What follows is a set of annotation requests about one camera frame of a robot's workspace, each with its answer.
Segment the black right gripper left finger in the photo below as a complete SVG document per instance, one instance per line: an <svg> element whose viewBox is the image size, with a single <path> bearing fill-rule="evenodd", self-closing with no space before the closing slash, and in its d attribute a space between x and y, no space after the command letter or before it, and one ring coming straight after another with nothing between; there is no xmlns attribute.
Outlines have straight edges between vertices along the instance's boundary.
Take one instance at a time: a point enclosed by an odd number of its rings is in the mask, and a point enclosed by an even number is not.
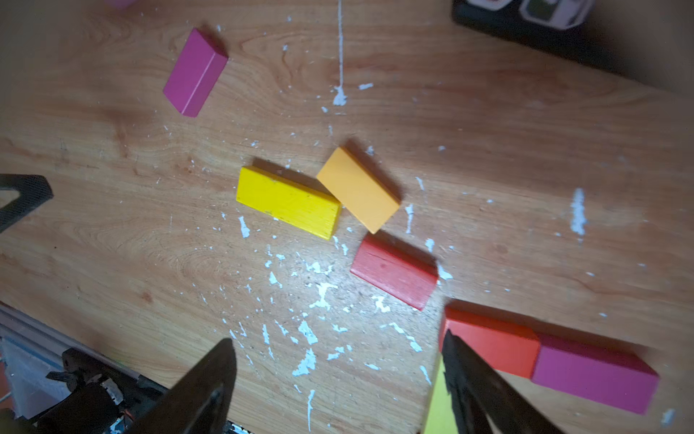
<svg viewBox="0 0 694 434"><path fill-rule="evenodd" d="M234 344L224 338L128 432L224 432L236 377Z"/></svg>

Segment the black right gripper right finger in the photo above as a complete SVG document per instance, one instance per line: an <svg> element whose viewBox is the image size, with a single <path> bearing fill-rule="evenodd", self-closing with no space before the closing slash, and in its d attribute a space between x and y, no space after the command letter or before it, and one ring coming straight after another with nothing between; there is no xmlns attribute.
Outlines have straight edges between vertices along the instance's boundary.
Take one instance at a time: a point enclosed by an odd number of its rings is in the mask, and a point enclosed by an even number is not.
<svg viewBox="0 0 694 434"><path fill-rule="evenodd" d="M447 331L442 357L459 433L560 433L460 337Z"/></svg>

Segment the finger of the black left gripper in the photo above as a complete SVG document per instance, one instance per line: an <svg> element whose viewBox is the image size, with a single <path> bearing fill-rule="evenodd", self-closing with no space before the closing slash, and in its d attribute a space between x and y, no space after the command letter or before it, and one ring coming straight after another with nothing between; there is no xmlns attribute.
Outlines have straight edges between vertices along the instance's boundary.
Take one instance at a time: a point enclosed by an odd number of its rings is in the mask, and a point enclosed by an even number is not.
<svg viewBox="0 0 694 434"><path fill-rule="evenodd" d="M1 233L54 198L48 180L42 175L2 174L1 190L18 193L16 199L1 208Z"/></svg>

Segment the lime yellow long block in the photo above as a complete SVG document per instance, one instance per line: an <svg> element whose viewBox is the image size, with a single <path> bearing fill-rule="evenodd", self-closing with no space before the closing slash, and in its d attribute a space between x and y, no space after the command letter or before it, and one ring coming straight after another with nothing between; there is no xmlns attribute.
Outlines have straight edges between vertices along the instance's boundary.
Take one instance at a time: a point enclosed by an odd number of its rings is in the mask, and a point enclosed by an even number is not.
<svg viewBox="0 0 694 434"><path fill-rule="evenodd" d="M445 367L441 354L437 356L436 378L429 397L428 411L422 434L457 434L452 398L446 388Z"/></svg>

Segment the red cube block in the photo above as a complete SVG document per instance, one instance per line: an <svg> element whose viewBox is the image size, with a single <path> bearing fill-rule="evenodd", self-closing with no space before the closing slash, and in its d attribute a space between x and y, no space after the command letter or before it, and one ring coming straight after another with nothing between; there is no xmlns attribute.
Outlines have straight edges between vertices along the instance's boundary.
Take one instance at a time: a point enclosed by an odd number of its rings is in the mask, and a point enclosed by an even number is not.
<svg viewBox="0 0 694 434"><path fill-rule="evenodd" d="M439 349L446 332L465 341L493 369L530 379L540 353L540 338L529 327L446 307Z"/></svg>

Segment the small magenta block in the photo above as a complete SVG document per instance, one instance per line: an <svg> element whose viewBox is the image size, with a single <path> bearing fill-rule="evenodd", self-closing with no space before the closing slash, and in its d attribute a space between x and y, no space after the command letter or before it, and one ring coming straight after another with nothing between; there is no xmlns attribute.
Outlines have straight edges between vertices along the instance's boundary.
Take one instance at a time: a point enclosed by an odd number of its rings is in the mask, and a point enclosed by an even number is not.
<svg viewBox="0 0 694 434"><path fill-rule="evenodd" d="M660 376L634 354L540 334L531 381L579 398L646 414Z"/></svg>

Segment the bright yellow block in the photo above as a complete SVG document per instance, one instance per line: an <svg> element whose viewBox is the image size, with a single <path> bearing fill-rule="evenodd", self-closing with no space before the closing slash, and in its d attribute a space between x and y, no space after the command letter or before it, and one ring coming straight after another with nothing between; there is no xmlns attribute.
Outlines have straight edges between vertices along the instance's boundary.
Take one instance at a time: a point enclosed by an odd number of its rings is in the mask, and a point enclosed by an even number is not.
<svg viewBox="0 0 694 434"><path fill-rule="evenodd" d="M332 195L255 166L240 170L237 201L324 240L334 235L342 207Z"/></svg>

